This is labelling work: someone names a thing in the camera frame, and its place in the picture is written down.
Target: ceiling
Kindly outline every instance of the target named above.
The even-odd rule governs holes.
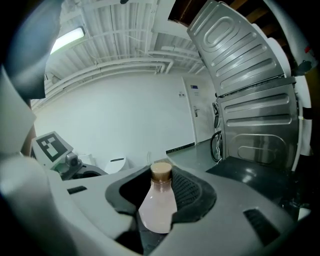
[[[202,74],[206,68],[187,28],[205,2],[129,0],[120,4],[120,0],[65,0],[59,37],[78,27],[85,35],[50,55],[44,77],[46,98],[33,100],[32,108],[39,109],[70,90],[111,75],[167,74],[173,70]],[[227,0],[232,8],[274,36],[281,31],[280,26],[270,19],[262,2]]]

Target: floor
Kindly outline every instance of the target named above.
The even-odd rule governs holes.
[[[210,140],[197,145],[167,154],[170,161],[181,169],[194,169],[205,172],[212,168],[216,162],[210,154]]]

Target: metal door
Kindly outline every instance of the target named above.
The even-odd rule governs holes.
[[[294,77],[219,98],[223,158],[229,156],[289,170],[298,142]]]
[[[218,96],[284,74],[265,38],[241,14],[213,0],[187,30]]]

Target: bottle cap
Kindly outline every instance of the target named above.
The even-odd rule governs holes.
[[[151,178],[155,182],[167,182],[170,180],[172,165],[167,162],[156,162],[151,165]]]

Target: bottle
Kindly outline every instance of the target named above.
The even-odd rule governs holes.
[[[139,208],[143,225],[155,233],[169,233],[172,214],[177,211],[171,169],[171,164],[166,162],[151,165],[151,187]]]

